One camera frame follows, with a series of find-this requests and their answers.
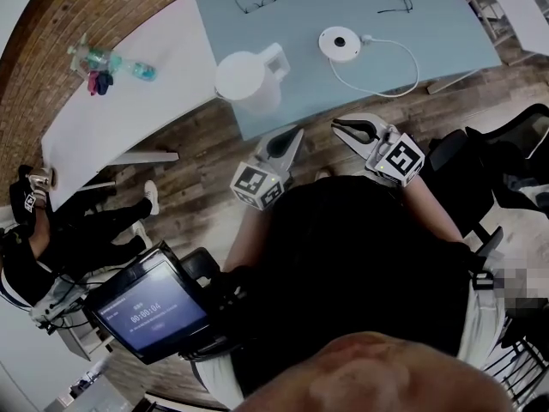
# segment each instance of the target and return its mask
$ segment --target plastic bottle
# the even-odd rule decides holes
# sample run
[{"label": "plastic bottle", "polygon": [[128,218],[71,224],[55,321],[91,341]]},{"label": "plastic bottle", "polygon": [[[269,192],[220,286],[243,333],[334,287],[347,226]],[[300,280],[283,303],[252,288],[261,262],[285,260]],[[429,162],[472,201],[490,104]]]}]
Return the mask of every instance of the plastic bottle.
[{"label": "plastic bottle", "polygon": [[[124,69],[143,81],[154,81],[156,78],[156,69],[151,65],[123,59],[116,52],[108,49],[88,46],[86,34],[82,36],[78,45],[70,46],[67,53],[74,55],[70,68],[85,80],[87,80],[87,74],[90,71],[108,71],[110,74],[114,74],[119,69]],[[87,65],[87,68],[82,67],[83,63]]]},{"label": "plastic bottle", "polygon": [[143,81],[151,82],[156,78],[156,69],[152,65],[133,61],[131,59],[123,59],[118,54],[112,53],[109,71],[115,73],[119,69],[129,72],[136,78],[143,79]]}]

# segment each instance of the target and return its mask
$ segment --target shoe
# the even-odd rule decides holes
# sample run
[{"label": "shoe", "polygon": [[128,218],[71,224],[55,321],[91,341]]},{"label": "shoe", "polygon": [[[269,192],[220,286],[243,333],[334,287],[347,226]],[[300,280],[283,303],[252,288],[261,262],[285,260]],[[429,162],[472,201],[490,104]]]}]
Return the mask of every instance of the shoe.
[{"label": "shoe", "polygon": [[153,241],[147,236],[145,227],[140,221],[137,221],[131,225],[131,232],[133,232],[134,236],[141,237],[141,239],[145,242],[145,247],[147,250],[153,246]]},{"label": "shoe", "polygon": [[315,175],[315,181],[320,179],[326,179],[327,177],[334,177],[334,174],[329,170],[329,168],[322,168],[317,171]]},{"label": "shoe", "polygon": [[160,212],[160,206],[158,205],[158,189],[156,189],[153,180],[147,180],[147,182],[145,182],[145,198],[153,205],[151,215],[158,215]]}]

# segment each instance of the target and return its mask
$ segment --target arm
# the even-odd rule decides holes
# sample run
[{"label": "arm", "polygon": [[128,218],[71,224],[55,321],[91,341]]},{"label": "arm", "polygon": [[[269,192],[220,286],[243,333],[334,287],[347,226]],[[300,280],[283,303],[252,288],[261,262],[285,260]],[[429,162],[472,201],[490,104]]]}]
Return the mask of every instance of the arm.
[{"label": "arm", "polygon": [[402,190],[402,196],[412,216],[437,238],[463,242],[459,229],[419,175]]},{"label": "arm", "polygon": [[240,224],[237,238],[223,266],[224,272],[230,272],[239,265],[256,265],[262,254],[271,222],[271,211],[248,207]]},{"label": "arm", "polygon": [[34,233],[28,242],[33,249],[34,259],[38,259],[50,244],[50,221],[45,213],[43,202],[37,200],[34,208],[36,209],[36,223],[34,224]]}]

